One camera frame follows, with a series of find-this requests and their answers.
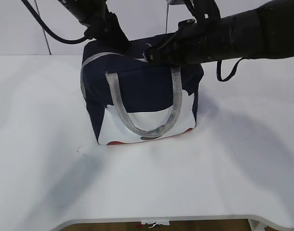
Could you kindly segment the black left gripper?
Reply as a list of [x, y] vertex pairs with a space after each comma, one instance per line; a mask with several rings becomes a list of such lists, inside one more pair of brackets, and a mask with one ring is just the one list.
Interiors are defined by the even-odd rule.
[[113, 12], [106, 12], [104, 17], [95, 17], [84, 36], [87, 39], [106, 41], [108, 46], [121, 52], [126, 52], [130, 48], [130, 41], [120, 28], [117, 15]]

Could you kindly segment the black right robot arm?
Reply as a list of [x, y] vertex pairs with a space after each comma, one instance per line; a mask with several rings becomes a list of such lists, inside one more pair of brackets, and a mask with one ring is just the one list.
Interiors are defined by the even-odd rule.
[[242, 13], [221, 17], [213, 0], [186, 1], [194, 19], [148, 48], [148, 61], [191, 65], [233, 58], [294, 57], [294, 0], [271, 0]]

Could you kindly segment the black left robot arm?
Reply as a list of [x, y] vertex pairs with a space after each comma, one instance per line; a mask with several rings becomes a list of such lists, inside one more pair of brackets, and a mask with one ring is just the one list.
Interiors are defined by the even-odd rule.
[[87, 29], [84, 36], [125, 52], [130, 41], [120, 27], [117, 15], [108, 10], [105, 0], [59, 1]]

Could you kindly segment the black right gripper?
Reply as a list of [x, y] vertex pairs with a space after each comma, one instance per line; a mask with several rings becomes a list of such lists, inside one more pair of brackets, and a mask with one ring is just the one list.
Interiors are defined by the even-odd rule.
[[193, 19], [178, 23], [170, 37], [144, 52], [148, 62], [155, 64], [192, 65], [224, 59], [224, 20], [207, 21], [205, 27]]

